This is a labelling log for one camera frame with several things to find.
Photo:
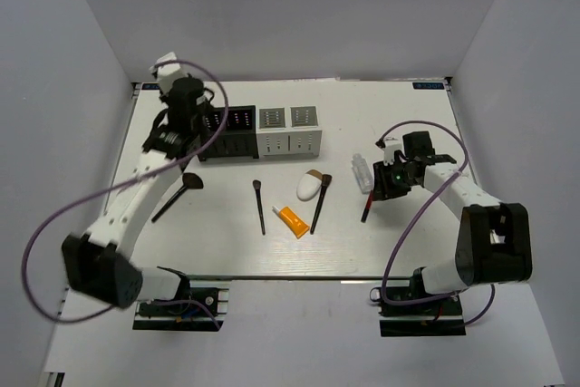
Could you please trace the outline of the red lipstick pen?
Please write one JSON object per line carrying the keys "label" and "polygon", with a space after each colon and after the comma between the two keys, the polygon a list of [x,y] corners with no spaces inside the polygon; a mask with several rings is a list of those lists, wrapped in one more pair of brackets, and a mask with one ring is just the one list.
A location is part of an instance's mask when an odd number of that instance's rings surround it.
{"label": "red lipstick pen", "polygon": [[362,216],[361,216],[361,222],[362,223],[366,223],[367,218],[369,216],[369,213],[370,213],[370,210],[371,210],[371,207],[372,207],[372,201],[373,201],[373,198],[372,197],[373,197],[373,193],[371,191],[369,193],[369,195],[368,195],[368,198],[366,200],[366,203],[365,203],[365,206],[364,206],[364,209],[363,209],[363,212],[362,212]]}

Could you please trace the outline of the black flat-head makeup brush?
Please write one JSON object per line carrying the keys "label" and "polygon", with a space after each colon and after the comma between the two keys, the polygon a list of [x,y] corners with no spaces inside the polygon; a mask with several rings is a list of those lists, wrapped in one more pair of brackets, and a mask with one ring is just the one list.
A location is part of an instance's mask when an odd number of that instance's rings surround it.
{"label": "black flat-head makeup brush", "polygon": [[332,180],[333,180],[333,177],[330,174],[323,174],[322,185],[320,188],[319,197],[318,197],[316,207],[314,210],[314,217],[313,217],[312,225],[310,227],[310,234],[313,234],[315,232],[319,217],[320,217],[321,212],[322,212],[322,207],[323,207],[326,191],[329,188],[330,184],[332,183]]}

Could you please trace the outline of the black fan makeup brush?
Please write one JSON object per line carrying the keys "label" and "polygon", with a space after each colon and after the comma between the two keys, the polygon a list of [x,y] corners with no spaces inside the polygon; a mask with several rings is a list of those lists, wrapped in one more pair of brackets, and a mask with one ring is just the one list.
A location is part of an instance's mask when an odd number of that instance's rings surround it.
{"label": "black fan makeup brush", "polygon": [[169,200],[152,217],[151,222],[156,223],[187,191],[204,188],[201,177],[192,172],[184,172],[181,177],[180,188],[169,198]]}

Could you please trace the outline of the white oval makeup sponge case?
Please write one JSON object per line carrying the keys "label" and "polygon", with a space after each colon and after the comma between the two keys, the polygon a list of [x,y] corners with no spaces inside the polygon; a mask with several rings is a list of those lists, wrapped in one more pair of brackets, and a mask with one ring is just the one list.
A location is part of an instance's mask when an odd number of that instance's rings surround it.
{"label": "white oval makeup sponge case", "polygon": [[313,199],[322,187],[323,174],[316,169],[309,169],[303,177],[300,178],[296,196],[301,201]]}

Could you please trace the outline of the orange cream tube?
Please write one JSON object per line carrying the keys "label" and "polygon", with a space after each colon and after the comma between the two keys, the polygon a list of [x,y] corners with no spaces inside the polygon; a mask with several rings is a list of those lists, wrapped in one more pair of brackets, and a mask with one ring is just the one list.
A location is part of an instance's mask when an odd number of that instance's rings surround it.
{"label": "orange cream tube", "polygon": [[297,239],[300,239],[309,232],[310,227],[289,207],[278,208],[273,206],[272,210],[276,216],[285,223]]}

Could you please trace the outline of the thin black makeup brush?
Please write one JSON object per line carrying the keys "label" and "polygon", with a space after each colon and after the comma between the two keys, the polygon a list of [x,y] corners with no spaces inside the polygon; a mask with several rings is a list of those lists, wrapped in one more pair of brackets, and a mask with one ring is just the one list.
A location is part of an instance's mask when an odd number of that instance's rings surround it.
{"label": "thin black makeup brush", "polygon": [[257,205],[257,211],[258,211],[258,216],[259,216],[259,220],[260,220],[261,233],[264,236],[266,234],[266,225],[265,225],[264,210],[263,210],[263,204],[262,204],[262,198],[261,198],[261,181],[258,179],[254,179],[252,181],[252,185],[253,185],[255,195],[256,195],[256,205]]}

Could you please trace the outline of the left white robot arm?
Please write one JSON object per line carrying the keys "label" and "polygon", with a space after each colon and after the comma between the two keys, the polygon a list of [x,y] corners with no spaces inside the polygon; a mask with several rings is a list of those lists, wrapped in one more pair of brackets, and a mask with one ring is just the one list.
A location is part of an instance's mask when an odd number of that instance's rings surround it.
{"label": "left white robot arm", "polygon": [[212,111],[203,82],[193,77],[174,81],[161,100],[165,117],[142,145],[133,172],[136,184],[120,189],[107,210],[85,233],[68,236],[63,261],[72,290],[121,309],[135,302],[160,300],[171,313],[186,311],[191,291],[178,272],[139,269],[131,263],[137,239],[160,198],[177,181],[208,130]]}

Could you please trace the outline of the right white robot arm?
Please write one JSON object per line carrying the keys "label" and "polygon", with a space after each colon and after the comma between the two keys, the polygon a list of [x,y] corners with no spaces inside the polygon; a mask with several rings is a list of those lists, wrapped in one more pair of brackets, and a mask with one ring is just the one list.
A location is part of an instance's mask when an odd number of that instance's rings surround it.
{"label": "right white robot arm", "polygon": [[373,165],[373,201],[401,198],[421,187],[459,221],[453,256],[413,272],[403,298],[416,311],[430,313],[443,295],[472,286],[526,282],[531,277],[529,217],[523,205],[485,192],[453,157],[435,151],[426,131],[380,140],[379,147],[383,159]]}

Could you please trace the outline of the clear plastic bottle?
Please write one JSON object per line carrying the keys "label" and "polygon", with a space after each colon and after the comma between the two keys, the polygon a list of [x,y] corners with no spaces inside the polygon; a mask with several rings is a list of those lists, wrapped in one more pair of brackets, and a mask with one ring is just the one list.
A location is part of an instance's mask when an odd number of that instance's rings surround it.
{"label": "clear plastic bottle", "polygon": [[369,194],[373,189],[373,175],[366,159],[360,153],[354,153],[352,170],[362,194]]}

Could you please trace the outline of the black organizer box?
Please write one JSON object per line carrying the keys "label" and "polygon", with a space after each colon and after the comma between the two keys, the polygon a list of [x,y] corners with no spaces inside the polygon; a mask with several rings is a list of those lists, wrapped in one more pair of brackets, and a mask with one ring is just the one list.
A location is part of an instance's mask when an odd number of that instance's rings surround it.
{"label": "black organizer box", "polygon": [[230,106],[227,125],[212,144],[198,155],[204,162],[221,158],[259,158],[256,137],[256,106]]}

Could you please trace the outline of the white organizer box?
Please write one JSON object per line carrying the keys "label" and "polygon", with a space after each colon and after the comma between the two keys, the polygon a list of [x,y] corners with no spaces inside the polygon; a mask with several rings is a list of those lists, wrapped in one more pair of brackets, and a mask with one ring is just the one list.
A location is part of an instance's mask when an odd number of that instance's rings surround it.
{"label": "white organizer box", "polygon": [[315,106],[260,108],[257,115],[260,158],[319,156],[323,130]]}

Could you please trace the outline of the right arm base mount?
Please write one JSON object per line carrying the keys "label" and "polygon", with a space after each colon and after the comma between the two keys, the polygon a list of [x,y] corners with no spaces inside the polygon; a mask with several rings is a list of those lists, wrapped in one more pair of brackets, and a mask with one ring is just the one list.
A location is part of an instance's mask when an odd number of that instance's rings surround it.
{"label": "right arm base mount", "polygon": [[379,285],[369,292],[372,305],[379,307],[381,337],[464,336],[463,311],[457,297],[422,305],[389,305],[384,302]]}

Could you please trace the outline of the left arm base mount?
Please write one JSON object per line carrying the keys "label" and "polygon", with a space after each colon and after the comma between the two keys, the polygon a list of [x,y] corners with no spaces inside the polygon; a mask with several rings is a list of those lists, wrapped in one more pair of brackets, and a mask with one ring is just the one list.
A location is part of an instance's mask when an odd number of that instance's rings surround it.
{"label": "left arm base mount", "polygon": [[132,329],[218,332],[226,319],[230,285],[167,267],[146,268]]}

